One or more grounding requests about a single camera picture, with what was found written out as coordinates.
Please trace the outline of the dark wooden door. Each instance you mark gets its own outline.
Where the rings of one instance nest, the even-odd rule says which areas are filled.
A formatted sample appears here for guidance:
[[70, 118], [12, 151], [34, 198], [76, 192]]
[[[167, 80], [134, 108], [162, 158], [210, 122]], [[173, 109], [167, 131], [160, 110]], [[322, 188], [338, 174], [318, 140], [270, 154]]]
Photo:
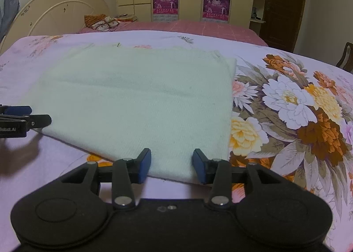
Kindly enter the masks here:
[[260, 29], [269, 47], [293, 52], [304, 13], [306, 0], [266, 0], [265, 23]]

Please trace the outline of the lilac floral bed sheet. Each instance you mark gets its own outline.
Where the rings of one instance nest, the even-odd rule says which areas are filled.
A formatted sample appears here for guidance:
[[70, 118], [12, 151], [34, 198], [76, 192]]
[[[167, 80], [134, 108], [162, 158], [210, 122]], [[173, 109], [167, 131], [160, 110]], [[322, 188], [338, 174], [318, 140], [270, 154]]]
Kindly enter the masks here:
[[[352, 249], [352, 75], [267, 46], [162, 31], [94, 32], [25, 37], [1, 56], [1, 103], [25, 104], [30, 87], [72, 50], [91, 46], [217, 51], [236, 60], [226, 159], [258, 162], [323, 198], [333, 212], [326, 244]], [[30, 132], [1, 142], [1, 250], [18, 245], [10, 211], [17, 200], [84, 161], [111, 159], [49, 135]], [[145, 198], [198, 198], [192, 182], [149, 175]]]

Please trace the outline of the dark wooden chair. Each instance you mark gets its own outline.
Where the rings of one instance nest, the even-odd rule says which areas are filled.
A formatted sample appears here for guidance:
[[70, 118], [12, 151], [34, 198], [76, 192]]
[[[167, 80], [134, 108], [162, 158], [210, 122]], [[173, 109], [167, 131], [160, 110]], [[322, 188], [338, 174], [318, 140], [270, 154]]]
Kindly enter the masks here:
[[353, 44], [347, 42], [345, 44], [342, 58], [336, 64], [336, 67], [341, 68], [344, 71], [352, 73], [353, 70]]

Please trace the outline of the pink checked bed cover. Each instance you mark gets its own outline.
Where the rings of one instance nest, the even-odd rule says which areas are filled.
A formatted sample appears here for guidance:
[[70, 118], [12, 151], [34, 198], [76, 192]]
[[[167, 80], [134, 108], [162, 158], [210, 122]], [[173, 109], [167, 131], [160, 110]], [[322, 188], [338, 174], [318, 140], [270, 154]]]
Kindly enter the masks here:
[[267, 46], [254, 31], [228, 23], [172, 21], [172, 22], [121, 22], [119, 25], [105, 32], [116, 31], [167, 31], [194, 34], [198, 36], [216, 37], [237, 42]]

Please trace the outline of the orange patterned folded clothes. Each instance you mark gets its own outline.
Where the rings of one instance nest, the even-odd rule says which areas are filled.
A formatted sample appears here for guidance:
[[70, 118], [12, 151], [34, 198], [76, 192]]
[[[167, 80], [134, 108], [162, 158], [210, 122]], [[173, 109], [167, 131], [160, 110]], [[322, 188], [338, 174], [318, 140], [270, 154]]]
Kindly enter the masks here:
[[110, 17], [105, 14], [100, 15], [85, 15], [85, 27], [96, 31], [111, 31], [119, 27], [124, 22], [135, 22], [137, 17], [135, 15], [123, 14], [118, 17]]

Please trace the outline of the cream round headboard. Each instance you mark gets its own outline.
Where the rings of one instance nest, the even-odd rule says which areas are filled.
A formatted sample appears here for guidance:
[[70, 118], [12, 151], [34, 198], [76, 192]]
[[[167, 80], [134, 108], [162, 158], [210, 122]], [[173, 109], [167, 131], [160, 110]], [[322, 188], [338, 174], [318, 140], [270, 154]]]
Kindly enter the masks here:
[[85, 15], [100, 14], [111, 14], [105, 0], [30, 0], [2, 39], [1, 53], [23, 37], [78, 33], [85, 27]]

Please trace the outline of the cream knitted sweater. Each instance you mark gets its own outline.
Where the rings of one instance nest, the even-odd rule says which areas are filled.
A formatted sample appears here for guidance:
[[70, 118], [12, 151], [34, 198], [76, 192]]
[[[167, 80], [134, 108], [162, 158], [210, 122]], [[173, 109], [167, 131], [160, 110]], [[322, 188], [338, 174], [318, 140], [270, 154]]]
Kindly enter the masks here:
[[192, 154], [225, 159], [236, 60], [217, 51], [91, 46], [58, 60], [23, 102], [46, 135], [113, 161], [149, 148], [149, 174], [192, 183]]

